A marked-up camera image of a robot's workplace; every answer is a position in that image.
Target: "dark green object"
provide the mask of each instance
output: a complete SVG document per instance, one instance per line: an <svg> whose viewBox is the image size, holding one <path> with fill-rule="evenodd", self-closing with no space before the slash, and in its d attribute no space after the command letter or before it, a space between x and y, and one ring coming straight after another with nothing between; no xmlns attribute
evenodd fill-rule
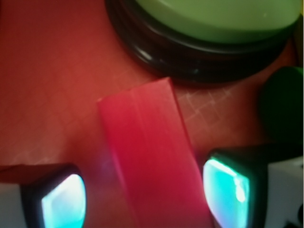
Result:
<svg viewBox="0 0 304 228"><path fill-rule="evenodd" d="M278 142L303 143L303 68L283 67L264 84L258 114L269 134Z"/></svg>

